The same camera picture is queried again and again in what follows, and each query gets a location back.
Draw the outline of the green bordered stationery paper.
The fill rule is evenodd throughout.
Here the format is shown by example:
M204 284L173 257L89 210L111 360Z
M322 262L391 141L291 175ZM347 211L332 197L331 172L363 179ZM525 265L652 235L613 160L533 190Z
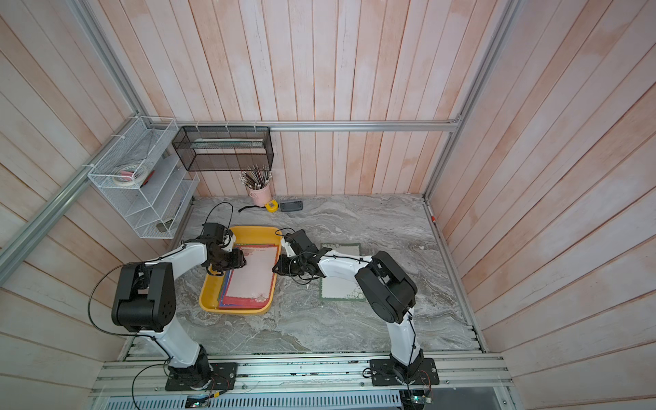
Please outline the green bordered stationery paper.
M360 244L322 243L321 246L351 256L360 255ZM342 278L325 278L321 280L319 288L320 298L323 300L366 300L359 285L350 280Z

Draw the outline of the red bordered stationery paper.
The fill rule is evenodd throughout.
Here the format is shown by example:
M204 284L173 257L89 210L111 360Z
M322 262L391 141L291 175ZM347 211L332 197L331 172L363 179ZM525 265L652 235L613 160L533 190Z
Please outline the red bordered stationery paper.
M273 266L278 258L274 244L240 245L246 266L232 270L223 309L263 309L269 304L273 288Z

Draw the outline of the yellow plastic storage tray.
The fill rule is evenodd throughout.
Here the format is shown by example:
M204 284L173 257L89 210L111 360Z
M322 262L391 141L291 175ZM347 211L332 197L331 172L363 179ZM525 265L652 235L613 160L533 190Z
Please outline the yellow plastic storage tray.
M273 302L277 276L273 267L281 254L281 237L275 227L232 227L236 248L246 265L223 276L205 278L200 307L214 314L266 314Z

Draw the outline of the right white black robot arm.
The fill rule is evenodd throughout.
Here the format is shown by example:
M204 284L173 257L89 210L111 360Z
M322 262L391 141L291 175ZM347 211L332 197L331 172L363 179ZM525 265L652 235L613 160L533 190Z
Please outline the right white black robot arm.
M418 287L394 258L379 251L372 256L351 256L318 248L304 230L277 233L283 254L273 272L300 280L338 278L359 286L373 312L387 324L391 357L369 365L372 376L393 376L405 384L417 376L424 360L414 326Z

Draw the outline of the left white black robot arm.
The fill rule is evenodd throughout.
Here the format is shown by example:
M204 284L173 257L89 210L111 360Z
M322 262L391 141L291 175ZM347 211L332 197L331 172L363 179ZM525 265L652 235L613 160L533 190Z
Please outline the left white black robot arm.
M118 267L111 320L124 337L146 338L165 355L167 391L228 391L234 386L235 363L212 363L207 350L195 342L176 318L175 280L202 267L211 277L246 266L244 252L235 246L235 233L219 223L206 222L198 237L149 261Z

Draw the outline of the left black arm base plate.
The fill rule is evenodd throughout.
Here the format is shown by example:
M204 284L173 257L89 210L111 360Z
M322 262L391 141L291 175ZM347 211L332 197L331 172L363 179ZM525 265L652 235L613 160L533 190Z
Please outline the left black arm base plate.
M186 368L169 367L165 391L230 391L234 388L237 362L210 362Z

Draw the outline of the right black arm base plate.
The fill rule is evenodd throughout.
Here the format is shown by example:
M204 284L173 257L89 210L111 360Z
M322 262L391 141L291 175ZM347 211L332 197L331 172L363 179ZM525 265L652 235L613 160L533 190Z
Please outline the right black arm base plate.
M374 386L434 386L440 384L433 359L419 357L410 367L396 359L374 359L369 361L370 379Z

